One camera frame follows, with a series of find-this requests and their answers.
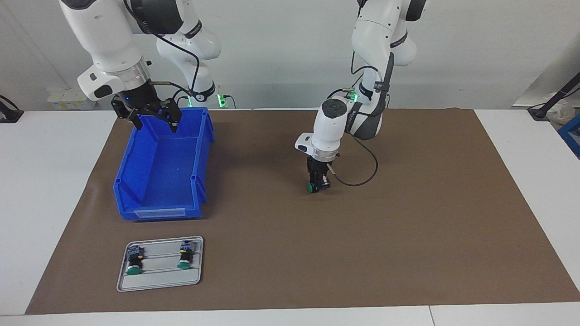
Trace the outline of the blue plastic storage bin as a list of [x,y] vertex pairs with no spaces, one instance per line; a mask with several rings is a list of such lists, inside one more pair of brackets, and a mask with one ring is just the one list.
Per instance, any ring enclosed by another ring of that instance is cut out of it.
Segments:
[[206,171],[215,140],[205,107],[181,109],[176,132],[166,122],[141,117],[132,130],[113,190],[126,221],[197,219],[207,202]]

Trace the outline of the clear plastic bag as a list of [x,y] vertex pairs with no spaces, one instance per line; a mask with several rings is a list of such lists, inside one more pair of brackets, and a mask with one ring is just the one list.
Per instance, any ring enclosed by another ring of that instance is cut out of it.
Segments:
[[567,101],[561,100],[555,103],[551,109],[546,113],[546,118],[553,123],[559,125],[567,124],[572,118],[576,116],[575,108]]

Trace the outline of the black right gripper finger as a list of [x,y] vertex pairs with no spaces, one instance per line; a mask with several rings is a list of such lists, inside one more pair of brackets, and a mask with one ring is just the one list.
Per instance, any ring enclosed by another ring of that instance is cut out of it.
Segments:
[[137,130],[141,130],[142,122],[138,116],[137,111],[129,110],[124,102],[120,99],[120,97],[113,97],[111,99],[111,106],[118,119],[128,120]]
[[182,119],[182,112],[176,101],[172,98],[166,99],[165,101],[159,101],[159,109],[157,110],[156,117],[159,120],[163,120],[168,124],[172,133],[176,133],[178,130],[179,122]]

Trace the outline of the brown table mat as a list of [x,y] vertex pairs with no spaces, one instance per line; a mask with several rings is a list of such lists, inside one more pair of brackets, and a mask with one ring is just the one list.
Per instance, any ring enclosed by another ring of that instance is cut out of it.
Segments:
[[[389,110],[373,180],[309,194],[293,145],[314,116],[212,111],[203,217],[145,223],[118,214],[115,122],[26,313],[580,301],[474,111]],[[127,243],[191,235],[199,283],[116,290]]]

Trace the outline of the black table clamp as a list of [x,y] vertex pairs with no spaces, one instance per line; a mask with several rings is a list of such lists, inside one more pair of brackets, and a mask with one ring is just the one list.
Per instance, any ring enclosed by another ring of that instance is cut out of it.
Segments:
[[14,124],[20,120],[24,111],[9,98],[0,95],[0,124]]

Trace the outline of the black stand pole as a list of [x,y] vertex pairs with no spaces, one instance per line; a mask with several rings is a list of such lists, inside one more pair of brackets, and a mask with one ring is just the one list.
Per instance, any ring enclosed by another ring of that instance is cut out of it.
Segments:
[[571,80],[569,80],[555,95],[553,95],[547,102],[540,105],[533,105],[527,109],[533,120],[548,121],[546,118],[547,112],[559,101],[573,95],[576,91],[580,91],[580,72],[576,73]]

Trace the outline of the blue crate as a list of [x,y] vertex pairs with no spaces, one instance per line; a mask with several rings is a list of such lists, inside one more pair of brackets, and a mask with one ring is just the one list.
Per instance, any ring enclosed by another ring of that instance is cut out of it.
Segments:
[[557,131],[564,143],[580,160],[580,113]]

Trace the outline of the grey metal tray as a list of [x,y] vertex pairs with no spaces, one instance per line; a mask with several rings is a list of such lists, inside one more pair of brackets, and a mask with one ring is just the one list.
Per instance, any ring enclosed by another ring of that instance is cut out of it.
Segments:
[[[180,258],[180,244],[184,240],[195,243],[195,253],[189,269],[176,267]],[[141,274],[128,276],[125,274],[126,250],[134,245],[141,246],[144,250],[143,268]],[[131,292],[195,285],[202,278],[203,248],[204,239],[201,236],[132,241],[125,246],[116,290]]]

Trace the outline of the white wall box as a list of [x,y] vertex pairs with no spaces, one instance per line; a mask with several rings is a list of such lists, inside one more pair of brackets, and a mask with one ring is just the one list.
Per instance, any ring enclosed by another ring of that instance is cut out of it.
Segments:
[[46,99],[52,110],[93,110],[96,102],[90,100],[81,89],[47,87]]

